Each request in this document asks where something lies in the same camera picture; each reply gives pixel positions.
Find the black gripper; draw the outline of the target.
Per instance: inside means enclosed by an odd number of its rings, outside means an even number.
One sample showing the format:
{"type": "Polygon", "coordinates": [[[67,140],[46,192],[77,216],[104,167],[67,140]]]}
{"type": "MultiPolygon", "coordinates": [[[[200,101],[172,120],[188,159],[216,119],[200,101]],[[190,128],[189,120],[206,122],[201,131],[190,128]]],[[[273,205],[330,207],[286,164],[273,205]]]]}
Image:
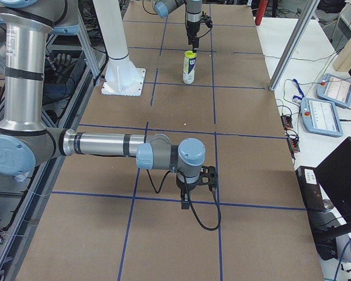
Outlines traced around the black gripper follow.
{"type": "Polygon", "coordinates": [[[188,201],[187,192],[200,186],[203,183],[201,173],[198,176],[186,177],[183,173],[177,173],[176,176],[176,185],[181,190],[181,209],[189,210],[190,202],[188,201]]]}
{"type": "Polygon", "coordinates": [[[196,53],[199,48],[199,38],[197,37],[199,22],[186,22],[186,32],[190,45],[192,46],[192,52],[196,53]]]}

